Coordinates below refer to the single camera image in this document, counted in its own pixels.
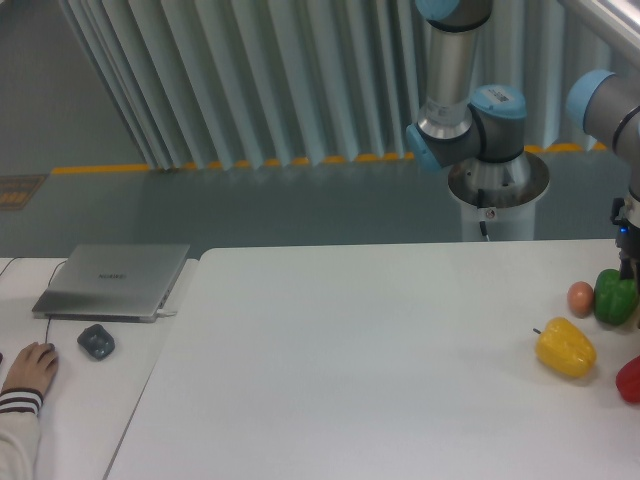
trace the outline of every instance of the blue joint cap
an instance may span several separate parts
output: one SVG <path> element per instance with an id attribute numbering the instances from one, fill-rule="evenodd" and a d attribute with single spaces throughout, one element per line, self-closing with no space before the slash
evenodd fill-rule
<path id="1" fill-rule="evenodd" d="M 471 96 L 471 105 L 487 115 L 507 120 L 527 118 L 524 95 L 508 85 L 483 85 Z"/>
<path id="2" fill-rule="evenodd" d="M 607 78 L 614 75 L 608 70 L 593 70 L 578 80 L 567 97 L 567 114 L 573 122 L 584 131 L 584 120 L 591 98 Z"/>
<path id="3" fill-rule="evenodd" d="M 435 22 L 447 18 L 459 4 L 460 0 L 416 0 L 420 15 Z"/>
<path id="4" fill-rule="evenodd" d="M 415 123 L 412 123 L 406 130 L 407 144 L 409 149 L 413 152 L 413 156 L 416 162 L 430 172 L 437 172 L 442 169 L 442 165 L 438 163 L 435 155 L 424 141 L 420 134 L 419 127 Z"/>

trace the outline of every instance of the silver laptop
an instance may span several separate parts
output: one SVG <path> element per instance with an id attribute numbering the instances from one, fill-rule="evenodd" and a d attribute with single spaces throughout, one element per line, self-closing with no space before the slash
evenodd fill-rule
<path id="1" fill-rule="evenodd" d="M 189 245 L 78 245 L 33 313 L 39 318 L 155 321 Z"/>

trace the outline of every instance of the red bell pepper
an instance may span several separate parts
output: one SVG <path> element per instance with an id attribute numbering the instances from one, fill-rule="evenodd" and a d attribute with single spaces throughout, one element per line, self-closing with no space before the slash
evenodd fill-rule
<path id="1" fill-rule="evenodd" d="M 640 403 L 640 356 L 620 369 L 616 387 L 625 402 Z"/>

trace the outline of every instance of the vertical blinds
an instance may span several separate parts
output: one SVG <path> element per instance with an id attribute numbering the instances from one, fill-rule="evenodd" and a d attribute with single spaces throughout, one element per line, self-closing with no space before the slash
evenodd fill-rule
<path id="1" fill-rule="evenodd" d="M 61 0 L 147 164 L 407 153 L 429 26 L 413 0 Z M 589 146 L 575 80 L 630 68 L 556 0 L 496 0 L 473 85 L 522 90 L 526 143 Z"/>

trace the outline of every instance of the white sleeve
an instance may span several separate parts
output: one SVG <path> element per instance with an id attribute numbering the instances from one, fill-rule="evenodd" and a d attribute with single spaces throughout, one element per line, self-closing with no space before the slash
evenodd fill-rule
<path id="1" fill-rule="evenodd" d="M 0 480 L 33 479 L 41 407 L 42 397 L 35 391 L 11 390 L 0 395 Z"/>

